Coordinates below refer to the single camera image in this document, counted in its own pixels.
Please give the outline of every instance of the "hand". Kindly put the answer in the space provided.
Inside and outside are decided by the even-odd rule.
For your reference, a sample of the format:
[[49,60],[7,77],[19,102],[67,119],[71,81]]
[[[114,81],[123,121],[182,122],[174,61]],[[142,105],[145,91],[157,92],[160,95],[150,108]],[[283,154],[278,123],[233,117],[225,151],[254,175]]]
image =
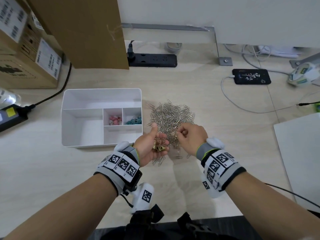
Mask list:
[[[147,165],[152,159],[168,154],[169,147],[167,145],[169,145],[169,141],[166,140],[167,135],[158,132],[158,125],[156,123],[152,123],[151,127],[151,131],[148,134],[140,136],[133,144],[133,147],[137,149],[139,154],[140,167]],[[157,152],[153,149],[155,141],[157,145],[165,143],[165,151]]]
[[199,146],[205,143],[208,138],[202,126],[191,123],[181,124],[176,134],[183,149],[193,156],[196,156]]

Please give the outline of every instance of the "power outlet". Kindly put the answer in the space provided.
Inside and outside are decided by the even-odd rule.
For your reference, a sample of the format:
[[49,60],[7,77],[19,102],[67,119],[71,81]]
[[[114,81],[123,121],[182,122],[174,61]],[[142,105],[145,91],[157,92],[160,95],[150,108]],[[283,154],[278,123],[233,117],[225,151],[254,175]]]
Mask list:
[[176,67],[177,56],[173,54],[137,54],[132,60],[128,59],[130,67]]

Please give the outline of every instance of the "wooden desk surface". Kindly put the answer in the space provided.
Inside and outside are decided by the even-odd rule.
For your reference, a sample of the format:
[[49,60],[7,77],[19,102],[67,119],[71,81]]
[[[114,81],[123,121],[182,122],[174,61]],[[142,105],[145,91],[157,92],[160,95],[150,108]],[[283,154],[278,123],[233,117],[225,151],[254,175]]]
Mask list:
[[[223,46],[221,56],[231,56],[234,66],[219,66],[216,50],[210,44],[183,44],[176,68],[138,68],[130,70],[73,69],[67,89],[75,88],[141,88],[143,124],[150,120],[148,104],[157,105],[169,99],[186,104],[195,113],[195,123],[209,136],[218,137],[226,150],[236,157],[249,173],[260,180],[290,190],[273,125],[312,113],[310,107],[292,107],[271,113],[249,113],[238,109],[222,94],[220,82],[234,68],[252,68],[238,54]],[[158,43],[134,43],[135,52],[163,52]],[[292,71],[288,59],[271,57],[264,68]],[[69,64],[62,68],[62,87]],[[319,88],[292,88],[286,76],[270,73],[268,86],[238,86],[232,79],[224,83],[226,93],[240,106],[254,111],[281,109],[296,104],[308,92]],[[38,102],[55,90],[17,90],[26,103]],[[319,100],[320,93],[304,101]],[[66,148],[61,144],[62,95],[39,105],[24,124],[0,136],[0,237],[40,210],[49,202],[88,179],[97,165],[113,148]],[[144,132],[150,128],[144,126]],[[176,221],[184,212],[192,219],[241,215],[225,193],[209,198],[200,181],[199,161],[167,157],[160,167],[151,163],[142,168],[140,182],[154,186],[153,204],[165,216],[161,222]],[[118,197],[98,228],[126,225],[129,206]]]

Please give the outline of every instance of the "white desk organizer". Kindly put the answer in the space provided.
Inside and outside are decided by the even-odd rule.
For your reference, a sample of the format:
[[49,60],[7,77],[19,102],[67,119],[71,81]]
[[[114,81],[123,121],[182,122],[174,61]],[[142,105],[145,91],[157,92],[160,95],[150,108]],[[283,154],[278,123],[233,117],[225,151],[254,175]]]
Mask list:
[[[114,146],[134,142],[142,135],[142,125],[126,125],[142,116],[139,88],[68,89],[61,109],[62,145],[65,147]],[[109,125],[110,116],[120,116],[120,125]]]

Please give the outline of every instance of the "white wall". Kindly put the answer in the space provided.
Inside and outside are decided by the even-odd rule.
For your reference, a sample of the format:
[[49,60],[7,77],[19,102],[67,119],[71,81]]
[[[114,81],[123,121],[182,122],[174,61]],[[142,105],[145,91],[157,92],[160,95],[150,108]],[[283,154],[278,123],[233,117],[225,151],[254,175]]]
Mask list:
[[[118,4],[123,23],[215,26],[218,43],[320,48],[320,0],[118,0]],[[124,29],[125,39],[212,40],[206,32],[188,32],[192,33]]]

